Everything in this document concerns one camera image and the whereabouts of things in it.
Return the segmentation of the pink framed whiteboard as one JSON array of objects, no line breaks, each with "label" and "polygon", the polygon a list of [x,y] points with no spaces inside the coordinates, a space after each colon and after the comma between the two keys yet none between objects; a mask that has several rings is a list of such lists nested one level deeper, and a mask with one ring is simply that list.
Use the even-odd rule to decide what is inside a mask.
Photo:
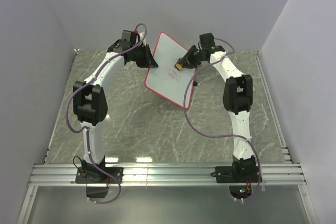
[{"label": "pink framed whiteboard", "polygon": [[158,67],[149,68],[144,85],[170,102],[188,109],[191,104],[193,87],[187,87],[187,84],[195,69],[177,70],[174,67],[186,53],[186,48],[168,34],[161,32],[153,52],[153,58]]}]

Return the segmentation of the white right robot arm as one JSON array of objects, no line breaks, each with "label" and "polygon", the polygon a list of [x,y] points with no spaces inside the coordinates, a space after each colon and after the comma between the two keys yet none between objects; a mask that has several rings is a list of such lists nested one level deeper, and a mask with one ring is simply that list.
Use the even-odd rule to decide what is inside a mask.
[{"label": "white right robot arm", "polygon": [[175,68],[198,69],[196,73],[204,70],[198,68],[203,61],[214,67],[225,82],[223,92],[223,105],[228,112],[234,139],[233,163],[229,176],[238,182],[245,181],[252,174],[256,174],[257,155],[250,144],[249,116],[253,104],[253,78],[242,73],[229,59],[230,52],[221,45],[216,45],[217,39],[212,33],[199,36],[198,45],[193,45],[187,53],[175,64]]}]

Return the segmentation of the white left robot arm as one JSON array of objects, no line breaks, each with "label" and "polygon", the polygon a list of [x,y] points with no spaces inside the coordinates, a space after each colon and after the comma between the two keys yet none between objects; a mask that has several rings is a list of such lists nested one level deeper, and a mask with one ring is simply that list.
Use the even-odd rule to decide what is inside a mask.
[{"label": "white left robot arm", "polygon": [[104,89],[130,61],[140,68],[158,66],[144,37],[134,35],[119,39],[108,48],[105,58],[89,77],[73,84],[73,93],[67,102],[66,121],[72,132],[83,132],[82,168],[88,170],[87,176],[94,183],[104,181],[107,172],[101,129],[108,112]]}]

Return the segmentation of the yellow bone-shaped eraser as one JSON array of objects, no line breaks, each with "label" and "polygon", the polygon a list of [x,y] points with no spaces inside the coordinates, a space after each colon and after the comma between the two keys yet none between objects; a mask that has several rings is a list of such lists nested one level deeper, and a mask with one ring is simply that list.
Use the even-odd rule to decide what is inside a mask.
[{"label": "yellow bone-shaped eraser", "polygon": [[174,67],[175,67],[178,71],[181,71],[182,68],[183,68],[183,65],[180,64],[180,63],[176,63],[176,64],[174,65]]}]

